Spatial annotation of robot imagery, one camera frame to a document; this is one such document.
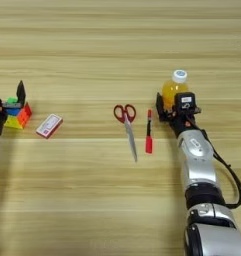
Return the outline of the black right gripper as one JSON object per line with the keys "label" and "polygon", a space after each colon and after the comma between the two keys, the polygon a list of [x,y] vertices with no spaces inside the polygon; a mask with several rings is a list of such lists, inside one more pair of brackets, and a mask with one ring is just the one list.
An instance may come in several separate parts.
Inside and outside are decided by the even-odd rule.
{"label": "black right gripper", "polygon": [[156,97],[156,109],[161,122],[167,122],[176,136],[187,130],[198,130],[195,115],[201,112],[199,107],[194,109],[174,109],[172,112],[164,110],[163,98],[160,93]]}

